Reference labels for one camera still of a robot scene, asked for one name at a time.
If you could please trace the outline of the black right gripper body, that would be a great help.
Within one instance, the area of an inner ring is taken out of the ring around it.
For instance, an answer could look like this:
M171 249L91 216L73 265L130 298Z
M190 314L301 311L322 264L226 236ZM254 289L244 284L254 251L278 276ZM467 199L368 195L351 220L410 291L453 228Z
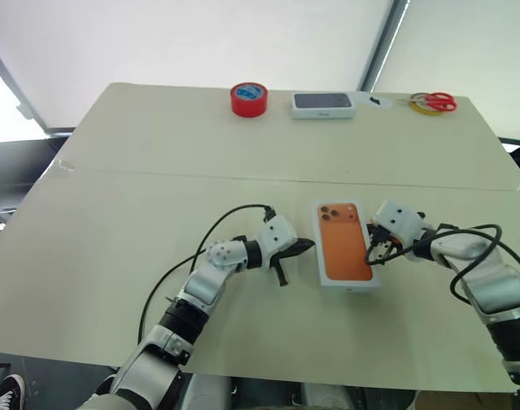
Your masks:
M369 249L388 249L390 251L390 255L393 255L397 252L400 252L403 249L401 242L392 237L390 232L385 228L379 226L379 232L376 236L370 236L370 245Z

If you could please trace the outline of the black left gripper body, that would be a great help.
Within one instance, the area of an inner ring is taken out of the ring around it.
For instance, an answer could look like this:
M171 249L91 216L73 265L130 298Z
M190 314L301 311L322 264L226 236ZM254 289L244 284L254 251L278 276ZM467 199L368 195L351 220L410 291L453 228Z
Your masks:
M270 257L269 267L273 268L276 272L281 272L283 270L281 260L296 256L299 248L300 248L300 245L298 243L294 243L293 245L289 246L287 249L280 250L280 251L274 253Z

